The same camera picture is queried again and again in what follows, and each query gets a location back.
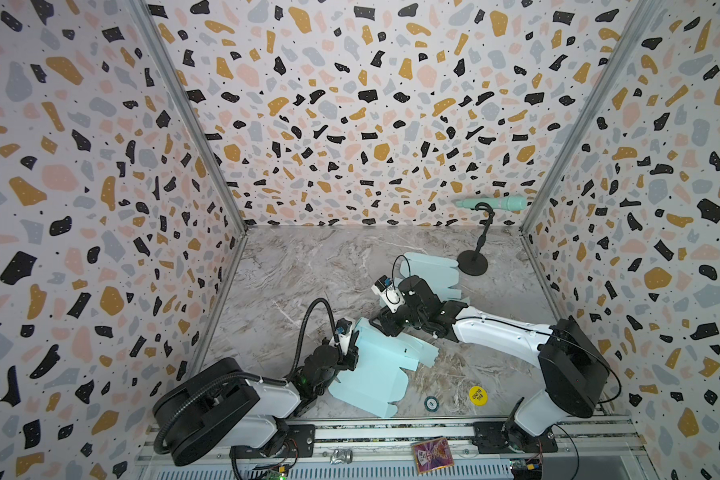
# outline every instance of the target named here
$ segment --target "black cable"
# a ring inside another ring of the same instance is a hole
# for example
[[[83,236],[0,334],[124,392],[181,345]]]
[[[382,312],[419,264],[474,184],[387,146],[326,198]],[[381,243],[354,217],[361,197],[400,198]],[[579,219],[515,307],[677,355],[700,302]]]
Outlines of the black cable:
[[[605,362],[605,361],[601,360],[600,358],[596,357],[595,354],[593,354],[593,353],[590,352],[589,350],[585,349],[584,347],[582,347],[582,346],[579,345],[578,343],[575,343],[575,342],[566,340],[566,339],[564,339],[564,338],[562,338],[562,337],[560,337],[560,336],[553,335],[552,333],[546,333],[546,332],[540,332],[540,331],[538,331],[538,330],[527,329],[527,328],[525,328],[525,327],[523,327],[523,326],[518,326],[518,325],[515,325],[515,324],[513,324],[513,323],[505,322],[505,321],[502,321],[502,320],[496,320],[496,319],[492,319],[492,318],[485,318],[485,317],[482,317],[482,316],[463,316],[463,317],[461,317],[461,318],[459,318],[459,319],[456,319],[456,321],[459,321],[459,320],[470,320],[470,319],[490,320],[491,322],[503,323],[503,324],[505,324],[505,325],[512,326],[512,327],[514,327],[514,328],[516,328],[516,329],[525,330],[526,332],[536,332],[536,333],[539,333],[540,335],[550,336],[550,337],[555,338],[556,340],[559,340],[559,341],[561,341],[561,342],[566,342],[566,343],[568,343],[568,344],[570,344],[570,345],[575,346],[577,349],[579,349],[579,350],[581,350],[582,352],[584,352],[585,354],[589,355],[590,357],[592,357],[593,359],[595,359],[596,362],[598,362],[598,363],[601,364],[603,367],[605,367],[605,369],[608,370],[608,372],[609,372],[611,375],[614,376],[614,378],[616,379],[616,383],[619,384],[619,390],[616,392],[616,394],[615,394],[614,396],[612,396],[611,398],[607,398],[607,399],[605,399],[605,400],[602,400],[602,401],[598,402],[597,405],[602,405],[602,404],[604,404],[604,403],[612,402],[613,400],[615,400],[615,399],[617,399],[617,398],[619,398],[619,397],[621,396],[621,389],[622,389],[622,388],[621,388],[621,380],[619,380],[619,376],[616,374],[616,372],[615,372],[613,369],[610,368],[610,365],[608,365],[607,362]]]
[[[411,275],[411,262],[408,261],[408,258],[407,258],[404,254],[403,254],[403,255],[398,255],[397,258],[394,259],[394,262],[392,262],[392,276],[389,277],[389,280],[392,282],[392,287],[393,287],[393,288],[397,288],[397,287],[394,286],[394,265],[397,264],[397,262],[398,262],[398,260],[400,259],[401,256],[402,256],[403,258],[405,258],[405,263],[408,264],[408,276]],[[387,293],[387,290],[386,290],[386,289],[384,289],[384,296],[387,297],[387,302],[390,302],[390,303],[393,304],[393,305],[397,305],[398,303],[400,303],[400,299],[399,299],[399,298],[398,298],[398,301],[397,301],[396,303],[392,303],[392,301],[389,299],[389,294]]]
[[[233,379],[253,380],[255,382],[264,382],[278,386],[285,386],[288,384],[286,380],[269,379],[265,376],[254,375],[248,372],[231,372],[227,373],[226,375],[222,375],[217,379],[214,379],[212,382],[202,386],[202,388],[198,390],[197,393],[195,393],[194,395],[192,395],[192,397],[188,398],[184,403],[182,403],[181,406],[173,412],[171,418],[163,424],[163,426],[157,432],[157,436],[155,437],[155,453],[158,455],[165,455],[167,453],[170,453],[170,448],[163,445],[163,440],[165,440],[168,432],[171,430],[173,425],[176,424],[176,422],[179,420],[179,417],[181,417],[181,415],[187,408],[189,408],[194,402],[197,402],[198,400],[203,398],[204,395],[207,394],[209,391],[220,387],[221,385],[229,383]]]
[[[568,434],[568,432],[565,431],[565,428],[557,425],[557,423],[555,423],[554,426],[563,431],[565,436],[568,437],[568,439],[570,440],[570,444],[574,446],[574,450],[576,451],[576,470],[574,470],[574,475],[570,477],[570,480],[574,480],[574,478],[576,478],[576,474],[579,473],[579,466],[581,462],[581,459],[579,458],[579,449],[576,448],[576,442],[574,442],[574,439]]]
[[[336,322],[333,321],[333,310],[331,310],[331,304],[328,303],[328,301],[324,298],[316,298],[312,301],[312,303],[309,304],[307,307],[307,312],[304,314],[304,319],[302,320],[302,328],[298,331],[298,341],[296,342],[296,355],[293,358],[293,366],[291,367],[291,371],[288,373],[288,376],[286,379],[293,380],[294,375],[296,374],[296,369],[298,368],[298,358],[302,355],[302,344],[304,343],[304,334],[307,330],[307,321],[309,320],[309,315],[312,314],[312,310],[317,306],[318,303],[322,303],[326,306],[326,310],[328,311],[328,320],[331,322],[331,334],[333,336],[334,342],[336,342],[336,345],[338,345],[338,334],[336,333]],[[344,358],[344,354],[342,353],[342,349],[338,349],[338,360],[341,361]]]
[[[235,446],[230,448],[230,462],[232,463],[232,474],[235,476],[235,480],[242,480],[240,470],[237,468],[237,456],[235,455]]]

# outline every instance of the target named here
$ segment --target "marble floor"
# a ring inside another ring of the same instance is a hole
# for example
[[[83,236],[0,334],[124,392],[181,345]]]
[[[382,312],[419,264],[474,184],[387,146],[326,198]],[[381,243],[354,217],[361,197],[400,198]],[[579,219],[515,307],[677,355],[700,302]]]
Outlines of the marble floor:
[[[491,227],[483,253],[488,272],[460,275],[458,288],[480,310],[516,320],[554,323],[536,275],[523,250],[518,229]],[[456,258],[474,248],[479,229],[422,227],[255,228],[232,282],[213,334],[206,366],[234,357],[249,372],[284,376],[293,362],[298,329],[307,306],[324,296],[336,319],[371,317],[378,297],[371,285],[389,275],[394,258],[405,252]],[[317,306],[309,318],[302,360],[327,335],[328,316]],[[407,329],[440,349],[432,368],[408,370],[398,417],[508,415],[521,396],[542,387],[541,372],[530,364],[484,346],[437,340]],[[488,392],[477,407],[468,399],[472,386]],[[440,409],[430,413],[424,399],[435,396]],[[326,393],[305,418],[357,418],[370,415]]]

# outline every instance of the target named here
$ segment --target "aluminum corner post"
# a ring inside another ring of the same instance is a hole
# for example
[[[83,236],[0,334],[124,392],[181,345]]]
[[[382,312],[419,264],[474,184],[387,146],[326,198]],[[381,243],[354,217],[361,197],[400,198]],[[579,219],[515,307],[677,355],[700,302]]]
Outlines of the aluminum corner post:
[[[536,200],[534,200],[528,209],[528,214],[525,216],[523,225],[520,228],[523,236],[528,235],[530,229],[537,223],[538,217],[547,207],[547,201],[554,194],[555,187],[557,187],[557,184],[562,180],[563,174],[570,165],[571,159],[576,155],[576,149],[584,138],[586,131],[590,125],[592,125],[592,120],[595,119],[597,112],[607,101],[608,93],[616,82],[618,82],[621,73],[624,71],[624,67],[630,60],[632,51],[640,41],[640,37],[642,37],[643,33],[648,29],[648,25],[654,19],[656,12],[658,12],[659,7],[661,7],[663,3],[664,0],[640,0],[632,16],[626,21],[621,39],[616,43],[614,54],[610,56],[608,64],[600,76],[600,80],[586,100],[581,114],[576,120],[574,129],[571,131],[565,143],[563,143],[560,154],[557,155],[556,161],[547,173],[547,178],[542,183],[541,188],[539,188]]]
[[[246,224],[242,221],[240,210],[235,203],[235,198],[230,193],[230,188],[226,185],[224,175],[219,165],[215,162],[216,156],[211,151],[211,146],[208,144],[208,140],[206,140],[206,135],[202,131],[200,122],[190,106],[181,82],[179,82],[176,69],[173,67],[173,63],[171,63],[166,46],[163,44],[163,41],[160,40],[157,26],[154,23],[146,3],[144,0],[127,0],[126,5],[130,10],[131,17],[134,19],[136,28],[138,28],[141,37],[144,39],[147,50],[150,55],[152,55],[152,59],[157,66],[157,71],[166,84],[168,93],[173,98],[173,103],[176,105],[176,110],[179,111],[179,115],[190,134],[190,138],[200,151],[202,162],[206,166],[213,186],[216,188],[216,191],[224,203],[227,216],[230,218],[237,235],[244,236],[247,230]]]

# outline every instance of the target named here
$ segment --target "black mounting plate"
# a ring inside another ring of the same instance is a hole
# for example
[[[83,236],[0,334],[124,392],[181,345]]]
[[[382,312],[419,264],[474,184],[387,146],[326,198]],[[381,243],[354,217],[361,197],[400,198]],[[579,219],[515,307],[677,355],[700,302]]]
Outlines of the black mounting plate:
[[[308,458],[312,456],[312,451],[315,447],[315,426],[314,425],[289,425],[288,433],[286,434],[285,444],[288,446],[288,458],[296,457],[296,450],[293,448],[293,439],[296,442],[298,448],[299,458]],[[251,448],[245,446],[235,447],[235,455],[238,458],[267,458],[264,455],[261,448]],[[277,459],[277,462],[282,459],[282,456],[270,457],[270,460]]]
[[[504,427],[504,422],[475,422],[474,427],[474,438],[472,438],[472,445],[478,447],[480,454],[489,453],[518,453],[509,445],[504,439],[504,434],[501,429]],[[554,437],[549,438],[547,434],[552,431],[552,428],[547,428],[539,437],[541,440],[541,448],[544,452],[555,453],[557,451],[557,442]],[[538,453],[539,447],[535,443],[525,449],[525,453]]]

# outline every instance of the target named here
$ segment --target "terrazzo wallpaper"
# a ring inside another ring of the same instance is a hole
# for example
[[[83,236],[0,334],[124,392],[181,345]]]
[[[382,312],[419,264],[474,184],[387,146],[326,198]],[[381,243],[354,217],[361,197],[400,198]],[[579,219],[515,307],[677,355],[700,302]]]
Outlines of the terrazzo wallpaper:
[[[231,264],[115,0],[0,2],[0,478],[120,478]]]
[[[531,202],[636,4],[147,3],[249,225],[476,224],[453,200]]]
[[[660,475],[720,478],[720,1],[664,6],[530,240]]]

